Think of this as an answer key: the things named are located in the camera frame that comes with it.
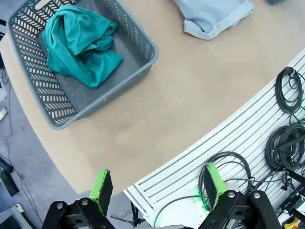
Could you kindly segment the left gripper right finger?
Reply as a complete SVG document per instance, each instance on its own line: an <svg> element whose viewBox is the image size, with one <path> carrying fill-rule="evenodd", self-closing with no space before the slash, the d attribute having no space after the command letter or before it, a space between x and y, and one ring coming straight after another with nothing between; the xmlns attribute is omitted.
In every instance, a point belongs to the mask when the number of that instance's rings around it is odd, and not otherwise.
<svg viewBox="0 0 305 229"><path fill-rule="evenodd" d="M280 229L273 207L261 190L249 194L227 189L214 164L203 167L203 186L212 208L200 229L225 229L231 220L246 229Z"/></svg>

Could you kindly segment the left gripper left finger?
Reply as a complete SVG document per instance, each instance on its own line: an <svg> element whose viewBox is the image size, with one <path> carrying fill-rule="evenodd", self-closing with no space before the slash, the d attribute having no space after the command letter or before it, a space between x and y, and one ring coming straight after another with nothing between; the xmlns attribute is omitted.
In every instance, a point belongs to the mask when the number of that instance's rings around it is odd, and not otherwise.
<svg viewBox="0 0 305 229"><path fill-rule="evenodd" d="M113 229L107 219L113 185L110 171L99 171L88 197L72 204L54 201L47 212L44 229Z"/></svg>

